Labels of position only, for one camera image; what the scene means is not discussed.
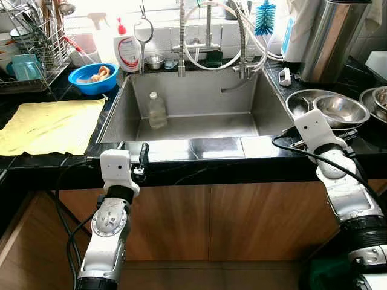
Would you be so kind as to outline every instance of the dish drying rack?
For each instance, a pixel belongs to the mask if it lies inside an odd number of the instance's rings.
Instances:
[[[69,56],[74,51],[65,40],[63,25],[56,25],[56,28],[51,29],[50,32],[50,25],[56,24],[56,21],[58,21],[58,19],[53,21],[53,18],[56,18],[56,13],[50,15],[49,18],[46,18],[39,24],[31,25],[21,17],[23,13],[28,13],[31,10],[31,6],[21,4],[12,8],[6,8],[2,5],[3,3],[4,0],[0,0],[0,13],[8,15],[18,34],[21,35],[22,30],[27,30],[34,35],[32,45],[27,44],[29,40],[23,41],[23,38],[21,38],[22,45],[19,49],[21,54],[36,55],[37,60],[41,64],[38,67],[41,78],[0,82],[0,95],[43,92],[47,89],[52,93],[50,85],[70,64]]]

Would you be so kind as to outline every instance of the stainless steel sink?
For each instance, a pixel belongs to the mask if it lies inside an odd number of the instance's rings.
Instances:
[[[231,69],[127,77],[100,134],[99,142],[189,140],[274,135],[291,126],[265,72],[242,88],[221,93],[240,80]],[[166,100],[168,125],[152,130],[149,93]]]

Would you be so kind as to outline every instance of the clear plastic bottle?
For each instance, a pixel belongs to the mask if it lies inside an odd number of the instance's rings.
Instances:
[[[149,95],[149,125],[153,130],[157,130],[167,125],[167,113],[164,99],[159,97],[156,92]]]

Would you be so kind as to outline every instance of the plastic bottle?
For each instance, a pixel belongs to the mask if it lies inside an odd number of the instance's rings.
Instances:
[[[167,125],[165,102],[156,92],[151,92],[149,98],[149,125],[157,130]]]
[[[119,22],[119,35],[114,38],[114,52],[122,70],[133,73],[140,69],[140,43],[131,33],[126,33],[126,28]]]

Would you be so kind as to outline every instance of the cable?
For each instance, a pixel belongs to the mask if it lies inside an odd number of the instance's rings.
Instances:
[[[80,228],[82,228],[88,221],[91,220],[91,218],[95,215],[96,211],[97,210],[94,210],[93,213],[87,219],[85,219],[83,222],[81,222],[75,228],[75,230],[69,235],[68,240],[67,240],[67,244],[66,244],[67,260],[68,260],[68,263],[70,264],[70,268],[73,267],[71,269],[71,272],[73,273],[73,290],[76,290],[76,288],[77,288],[77,274],[75,272],[73,258],[71,257],[71,245],[75,242],[75,240],[74,240],[75,234],[79,231]]]
[[[71,234],[71,231],[70,231],[70,228],[67,224],[67,221],[65,219],[65,217],[63,216],[63,213],[62,213],[62,209],[60,207],[60,198],[59,198],[59,192],[60,192],[60,183],[62,181],[62,178],[63,176],[67,173],[67,171],[69,171],[70,169],[73,169],[77,166],[82,166],[82,165],[85,165],[85,164],[89,164],[90,161],[81,161],[81,162],[78,162],[78,163],[74,163],[72,165],[70,165],[69,167],[67,167],[58,177],[58,180],[56,182],[56,189],[55,189],[55,207],[56,207],[56,211],[58,212],[58,215],[59,215],[59,218],[60,218],[60,221],[62,222],[63,224],[63,227],[65,228],[65,231],[67,233],[68,236],[70,236]],[[80,259],[80,254],[79,254],[79,249],[78,249],[78,245],[76,243],[76,241],[73,241],[72,243],[72,246],[74,248],[74,252],[75,252],[75,255],[76,255],[76,258],[77,258],[77,263],[78,263],[78,267],[80,267],[80,264],[81,264],[81,259]]]
[[[316,155],[316,154],[313,154],[313,153],[310,153],[310,152],[307,152],[307,151],[304,151],[304,150],[300,150],[300,149],[296,149],[296,148],[291,148],[291,147],[288,147],[288,146],[284,146],[284,145],[280,145],[276,142],[276,140],[278,139],[281,139],[284,135],[279,135],[279,136],[275,136],[273,139],[272,139],[272,144],[278,148],[281,148],[281,149],[284,149],[284,150],[288,150],[288,151],[293,151],[293,152],[297,152],[297,153],[301,153],[301,154],[304,154],[306,156],[310,156],[310,157],[313,157],[317,160],[320,160],[320,161],[323,161],[325,163],[328,163],[329,165],[343,171],[344,173],[348,174],[350,177],[356,179],[359,183],[361,183],[361,185],[363,185],[369,195],[371,195],[371,197],[376,201],[376,203],[378,203],[382,213],[387,217],[387,211],[385,209],[385,206],[384,206],[384,203],[383,201],[380,199],[380,197],[376,194],[376,192],[372,189],[371,186],[368,185],[368,183],[361,177],[359,177],[358,175],[356,175],[355,173],[353,172],[350,172],[348,169],[338,165],[337,163],[333,162],[333,161],[330,161],[329,159],[326,159],[324,157],[321,157],[319,155]]]

